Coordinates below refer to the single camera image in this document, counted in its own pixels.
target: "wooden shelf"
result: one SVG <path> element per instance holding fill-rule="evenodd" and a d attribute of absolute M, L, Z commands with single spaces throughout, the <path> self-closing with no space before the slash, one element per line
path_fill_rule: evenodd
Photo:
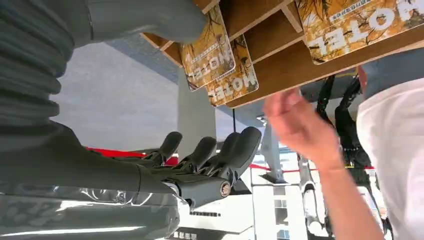
<path fill-rule="evenodd" d="M 293 0 L 221 0 L 222 17 L 232 41 Z"/>
<path fill-rule="evenodd" d="M 303 32 L 292 27 L 282 11 L 277 11 L 244 34 L 255 64 L 303 40 Z"/>
<path fill-rule="evenodd" d="M 227 106 L 240 107 L 281 90 L 295 88 L 393 53 L 420 47 L 424 47 L 424 25 L 321 65 L 315 65 L 309 49 L 303 42 L 298 42 L 256 63 L 254 69 L 259 89 L 227 103 Z"/>
<path fill-rule="evenodd" d="M 243 106 L 273 93 L 342 72 L 375 59 L 424 47 L 424 25 L 315 65 L 293 0 L 193 0 L 207 13 L 219 3 L 230 41 L 244 34 L 259 89 L 229 102 Z M 153 34 L 143 34 L 173 63 L 182 67 L 179 45 Z"/>
<path fill-rule="evenodd" d="M 296 7 L 296 3 L 294 1 L 289 3 L 287 6 L 283 6 L 281 10 L 297 33 L 304 31 L 301 18 L 299 17 L 298 8 Z"/>

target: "person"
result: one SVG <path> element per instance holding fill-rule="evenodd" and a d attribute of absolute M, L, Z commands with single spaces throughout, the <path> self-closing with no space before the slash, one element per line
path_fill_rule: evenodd
<path fill-rule="evenodd" d="M 379 177 L 395 239 L 424 239 L 424 48 L 359 68 L 365 101 L 357 134 Z M 265 115 L 280 141 L 319 168 L 325 202 L 338 239 L 383 239 L 381 229 L 344 167 L 340 140 L 297 88 L 265 100 Z"/>

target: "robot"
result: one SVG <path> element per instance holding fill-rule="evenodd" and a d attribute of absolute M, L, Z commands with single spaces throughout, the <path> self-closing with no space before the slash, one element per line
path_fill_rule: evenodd
<path fill-rule="evenodd" d="M 190 43 L 206 22 L 191 0 L 0 0 L 0 13 L 0 239 L 160 239 L 180 209 L 231 193 L 258 149 L 254 127 L 225 154 L 208 159 L 207 139 L 168 168 L 172 147 L 103 157 L 50 120 L 59 106 L 49 96 L 75 48 L 138 32 Z"/>

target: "red barrier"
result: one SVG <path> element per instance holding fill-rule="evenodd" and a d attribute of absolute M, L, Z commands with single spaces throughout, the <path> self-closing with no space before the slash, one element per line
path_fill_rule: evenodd
<path fill-rule="evenodd" d="M 147 154 L 145 153 L 137 153 L 137 152 L 130 152 L 130 151 L 118 151 L 118 150 L 108 150 L 108 149 L 100 149 L 100 148 L 92 148 L 92 147 L 88 147 L 89 150 L 93 150 L 96 151 L 98 153 L 101 153 L 103 156 L 105 157 L 139 157 L 139 158 L 143 158 L 145 157 Z M 173 156 L 171 157 L 168 161 L 166 161 L 165 163 L 168 166 L 175 166 L 178 164 L 178 157 Z M 266 171 L 270 171 L 271 169 L 266 167 L 266 166 L 260 166 L 260 165 L 256 165 L 256 164 L 251 164 L 249 166 L 251 169 L 262 169 L 262 170 L 266 170 Z M 374 167 L 366 167 L 365 169 L 374 169 Z M 313 168 L 311 169 L 311 171 L 317 171 L 318 169 Z M 282 171 L 285 174 L 288 173 L 296 173 L 299 172 L 298 169 L 296 170 L 284 170 Z"/>

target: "metal stand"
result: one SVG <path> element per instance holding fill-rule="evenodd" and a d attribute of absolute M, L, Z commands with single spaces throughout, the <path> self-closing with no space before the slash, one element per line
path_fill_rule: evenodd
<path fill-rule="evenodd" d="M 267 124 L 265 127 L 265 133 L 262 138 L 260 151 L 265 158 L 265 162 L 268 164 L 271 170 L 271 172 L 268 172 L 261 177 L 273 184 L 289 185 L 289 183 L 286 182 L 283 177 L 283 169 L 280 162 L 279 141 L 273 134 L 273 130 L 270 124 Z"/>

